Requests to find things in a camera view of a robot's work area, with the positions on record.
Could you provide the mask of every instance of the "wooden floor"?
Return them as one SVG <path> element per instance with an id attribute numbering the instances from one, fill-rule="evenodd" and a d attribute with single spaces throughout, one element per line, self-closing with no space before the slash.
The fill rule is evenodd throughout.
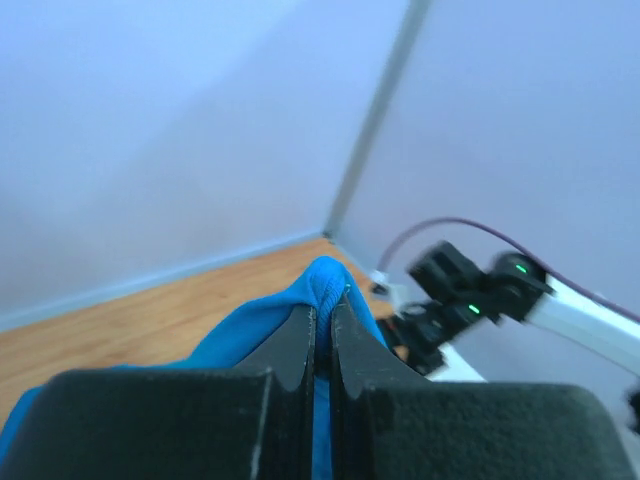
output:
<path id="1" fill-rule="evenodd" d="M 0 334 L 0 426 L 24 390 L 61 371 L 189 355 L 234 308 L 286 288 L 321 255 L 343 261 L 366 295 L 366 277 L 319 239 Z"/>

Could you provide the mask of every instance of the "blue cloth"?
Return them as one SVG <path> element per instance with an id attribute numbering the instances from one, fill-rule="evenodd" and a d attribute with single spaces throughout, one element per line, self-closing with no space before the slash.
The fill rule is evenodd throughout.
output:
<path id="1" fill-rule="evenodd" d="M 200 342 L 193 353 L 177 362 L 154 367 L 112 368 L 228 368 L 237 364 L 271 335 L 291 314 L 295 305 L 317 310 L 316 348 L 328 353 L 331 312 L 346 293 L 354 313 L 364 327 L 382 344 L 369 307 L 356 283 L 340 262 L 316 259 L 293 285 L 281 293 L 252 300 L 237 308 Z M 9 415 L 0 434 L 0 463 L 7 453 L 20 422 L 41 387 L 25 392 Z M 331 437 L 329 427 L 329 382 L 316 377 L 313 419 L 313 478 L 331 478 Z"/>

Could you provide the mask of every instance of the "white plastic part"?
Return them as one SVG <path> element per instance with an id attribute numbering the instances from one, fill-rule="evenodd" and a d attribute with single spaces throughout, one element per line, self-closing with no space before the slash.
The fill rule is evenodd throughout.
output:
<path id="1" fill-rule="evenodd" d="M 399 314 L 407 303 L 411 301 L 409 289 L 404 285 L 392 284 L 389 288 L 389 303 L 393 307 L 393 311 Z"/>
<path id="2" fill-rule="evenodd" d="M 640 376 L 640 325 L 604 308 L 557 281 L 527 317 Z"/>
<path id="3" fill-rule="evenodd" d="M 440 347 L 445 366 L 427 375 L 433 382 L 485 382 L 486 380 L 462 358 L 455 348 L 444 344 Z"/>
<path id="4" fill-rule="evenodd" d="M 371 274 L 369 274 L 369 279 L 371 279 L 373 283 L 377 283 L 379 285 L 386 286 L 389 284 L 389 275 L 381 272 L 380 270 L 371 272 Z"/>

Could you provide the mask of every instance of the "baseboard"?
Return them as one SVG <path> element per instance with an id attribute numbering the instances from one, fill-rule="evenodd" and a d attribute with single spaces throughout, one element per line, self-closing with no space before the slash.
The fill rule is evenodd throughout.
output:
<path id="1" fill-rule="evenodd" d="M 145 275 L 128 282 L 107 286 L 90 292 L 84 292 L 79 295 L 69 296 L 48 304 L 10 312 L 6 315 L 0 316 L 0 332 L 47 320 L 52 317 L 57 317 L 58 315 L 91 307 L 99 303 L 108 302 L 109 300 L 115 300 L 116 298 L 125 297 L 166 283 L 175 282 L 176 280 L 182 280 L 183 278 L 221 268 L 242 260 L 266 255 L 268 253 L 282 250 L 283 248 L 320 238 L 321 236 L 321 231 L 314 231 L 290 238 L 280 239 L 267 245 L 260 245 L 229 252 L 222 256 L 215 256 L 201 262 L 155 272 L 151 275 Z"/>

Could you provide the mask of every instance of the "wire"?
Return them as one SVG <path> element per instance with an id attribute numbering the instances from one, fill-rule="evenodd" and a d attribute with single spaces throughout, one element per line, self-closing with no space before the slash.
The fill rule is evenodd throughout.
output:
<path id="1" fill-rule="evenodd" d="M 564 283 L 567 287 L 571 288 L 572 290 L 575 290 L 576 292 L 578 292 L 580 295 L 588 298 L 589 300 L 591 300 L 592 302 L 595 302 L 605 308 L 608 308 L 609 310 L 622 315 L 623 317 L 632 320 L 636 323 L 640 323 L 640 315 L 638 315 L 637 313 L 632 312 L 631 310 L 628 310 L 624 307 L 621 307 L 620 305 L 613 303 L 609 300 L 607 300 L 606 298 L 602 298 L 598 295 L 596 295 L 595 293 L 593 293 L 592 291 L 581 287 L 580 285 L 578 285 L 576 282 L 568 279 L 567 277 L 565 277 L 564 275 L 562 275 L 559 272 L 556 272 L 555 270 L 553 270 L 546 262 L 540 260 L 540 258 L 538 258 L 538 256 L 536 256 L 535 254 L 533 254 L 531 251 L 529 251 L 527 248 L 525 248 L 523 245 L 521 245 L 520 243 L 518 243 L 517 241 L 513 240 L 511 237 L 505 235 L 502 232 L 499 232 L 498 230 L 488 227 L 482 223 L 476 222 L 474 220 L 468 220 L 466 218 L 459 218 L 459 217 L 439 217 L 439 218 L 433 218 L 430 220 L 424 220 L 422 222 L 416 223 L 415 225 L 407 228 L 404 232 L 402 232 L 400 235 L 398 235 L 395 240 L 393 242 L 391 242 L 391 244 L 384 250 L 384 252 L 382 252 L 382 256 L 380 257 L 380 260 L 378 261 L 378 267 L 377 270 L 380 272 L 385 272 L 387 270 L 387 267 L 389 266 L 389 264 L 391 263 L 391 259 L 393 258 L 393 256 L 397 253 L 397 251 L 400 249 L 400 247 L 402 247 L 405 242 L 407 240 L 409 240 L 410 238 L 413 238 L 416 234 L 427 230 L 428 228 L 431 227 L 435 227 L 438 225 L 446 225 L 446 224 L 461 224 L 461 225 L 468 225 L 470 227 L 474 227 L 474 228 L 478 228 L 480 230 L 483 230 L 491 235 L 493 235 L 494 237 L 499 238 L 500 240 L 502 240 L 503 242 L 508 243 L 509 245 L 511 245 L 513 248 L 515 248 L 516 250 L 519 250 L 521 253 L 525 254 L 527 257 L 531 258 L 533 261 L 535 261 L 536 263 L 538 263 L 538 265 L 540 265 L 544 270 L 546 270 L 549 275 L 551 275 L 552 277 L 556 278 L 558 281 L 560 281 L 561 283 Z"/>

